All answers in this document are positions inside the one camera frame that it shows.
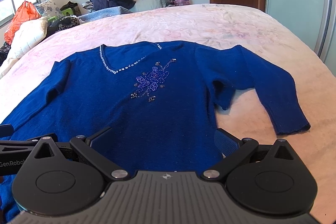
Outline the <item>clear plastic bag of bedding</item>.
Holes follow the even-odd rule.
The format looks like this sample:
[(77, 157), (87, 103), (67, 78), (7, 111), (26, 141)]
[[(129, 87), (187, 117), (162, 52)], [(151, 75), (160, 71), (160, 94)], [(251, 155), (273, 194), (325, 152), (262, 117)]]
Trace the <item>clear plastic bag of bedding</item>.
[(135, 4), (130, 9), (131, 12), (143, 12), (167, 7), (170, 0), (134, 0)]

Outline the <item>pink floral bed sheet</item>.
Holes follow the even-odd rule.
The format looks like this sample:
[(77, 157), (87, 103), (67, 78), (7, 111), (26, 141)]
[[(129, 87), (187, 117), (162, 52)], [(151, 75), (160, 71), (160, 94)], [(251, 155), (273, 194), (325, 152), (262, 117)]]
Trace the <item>pink floral bed sheet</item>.
[(288, 136), (318, 193), (312, 215), (335, 221), (335, 76), (290, 30), (264, 12), (234, 5), (189, 5), (117, 15), (58, 32), (28, 51), (1, 79), (6, 118), (50, 73), (55, 61), (101, 44), (184, 40), (224, 50), (241, 45), (288, 71), (311, 128)]

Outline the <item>green box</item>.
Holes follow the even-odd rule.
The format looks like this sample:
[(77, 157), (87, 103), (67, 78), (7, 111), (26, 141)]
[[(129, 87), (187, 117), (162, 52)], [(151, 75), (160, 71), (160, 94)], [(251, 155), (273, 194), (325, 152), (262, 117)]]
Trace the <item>green box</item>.
[(81, 15), (81, 12), (77, 6), (69, 7), (66, 9), (61, 9), (61, 12), (64, 16), (71, 16), (71, 15), (80, 16)]

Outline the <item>window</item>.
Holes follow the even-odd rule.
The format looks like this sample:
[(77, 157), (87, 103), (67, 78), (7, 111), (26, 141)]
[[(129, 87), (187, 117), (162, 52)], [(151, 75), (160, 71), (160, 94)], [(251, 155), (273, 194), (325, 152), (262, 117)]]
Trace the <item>window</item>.
[(24, 1), (38, 4), (41, 0), (1, 0), (1, 27), (8, 24)]

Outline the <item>orange plastic bag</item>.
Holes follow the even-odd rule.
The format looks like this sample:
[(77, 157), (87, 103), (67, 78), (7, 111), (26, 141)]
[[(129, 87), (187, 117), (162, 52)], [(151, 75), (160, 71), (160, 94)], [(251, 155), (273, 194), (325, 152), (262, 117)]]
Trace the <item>orange plastic bag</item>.
[(39, 19), (41, 14), (37, 11), (36, 7), (29, 1), (24, 1), (17, 9), (12, 21), (10, 22), (7, 30), (4, 33), (4, 41), (8, 45), (13, 42), (15, 33), (19, 30), (20, 26), (29, 20)]

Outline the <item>blue knit sweater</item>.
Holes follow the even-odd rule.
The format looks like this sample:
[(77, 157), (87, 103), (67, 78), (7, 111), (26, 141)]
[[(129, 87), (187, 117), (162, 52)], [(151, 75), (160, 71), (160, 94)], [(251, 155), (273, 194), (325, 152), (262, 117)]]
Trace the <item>blue knit sweater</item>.
[(99, 46), (56, 62), (5, 118), (12, 140), (59, 141), (105, 127), (94, 148), (129, 172), (203, 171), (222, 158), (215, 109), (254, 89), (279, 135), (307, 131), (293, 77), (242, 46), (189, 42)]

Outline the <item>floral pillow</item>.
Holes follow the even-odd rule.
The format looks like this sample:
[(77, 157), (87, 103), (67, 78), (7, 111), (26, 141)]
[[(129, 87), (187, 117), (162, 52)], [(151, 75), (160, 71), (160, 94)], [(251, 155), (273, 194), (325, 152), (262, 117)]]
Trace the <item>floral pillow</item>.
[(52, 18), (54, 16), (61, 18), (64, 16), (54, 0), (45, 0), (42, 3), (36, 4), (35, 8), (41, 16), (46, 16), (48, 18)]

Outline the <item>leopard print garment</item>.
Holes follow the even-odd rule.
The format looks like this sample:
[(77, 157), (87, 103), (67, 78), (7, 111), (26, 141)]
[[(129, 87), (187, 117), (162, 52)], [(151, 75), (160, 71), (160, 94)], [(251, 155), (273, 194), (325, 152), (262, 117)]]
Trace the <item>leopard print garment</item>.
[(54, 20), (53, 22), (48, 23), (47, 27), (47, 36), (53, 35), (56, 32), (67, 30), (76, 26), (79, 26), (80, 24), (83, 24), (84, 22), (79, 19), (77, 16), (64, 16), (60, 19)]

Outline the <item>purple bag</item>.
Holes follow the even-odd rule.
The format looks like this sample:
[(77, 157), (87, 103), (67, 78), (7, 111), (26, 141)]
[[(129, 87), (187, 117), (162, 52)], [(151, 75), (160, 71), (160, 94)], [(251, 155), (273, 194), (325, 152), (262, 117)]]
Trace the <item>purple bag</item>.
[(189, 0), (173, 0), (175, 6), (186, 6), (190, 4)]

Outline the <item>white puffer jacket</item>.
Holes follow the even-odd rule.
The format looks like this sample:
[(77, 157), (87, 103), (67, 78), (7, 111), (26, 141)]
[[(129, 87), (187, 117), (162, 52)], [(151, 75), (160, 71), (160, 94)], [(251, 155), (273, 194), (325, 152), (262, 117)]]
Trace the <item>white puffer jacket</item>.
[(7, 58), (1, 65), (1, 78), (34, 46), (39, 44), (47, 34), (48, 18), (29, 20), (21, 24), (14, 35)]

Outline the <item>light blue folded blanket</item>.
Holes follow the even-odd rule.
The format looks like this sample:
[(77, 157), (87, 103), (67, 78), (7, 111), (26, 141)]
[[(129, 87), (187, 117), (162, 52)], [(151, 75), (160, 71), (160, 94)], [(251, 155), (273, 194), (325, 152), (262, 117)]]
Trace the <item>light blue folded blanket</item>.
[(123, 14), (131, 14), (131, 11), (129, 11), (128, 9), (124, 7), (117, 6), (117, 7), (110, 7), (110, 8), (90, 12), (85, 15), (81, 15), (78, 17), (78, 19), (85, 23), (88, 23), (88, 22), (93, 22), (95, 20), (108, 18), (108, 17), (112, 17), (116, 15), (123, 15)]

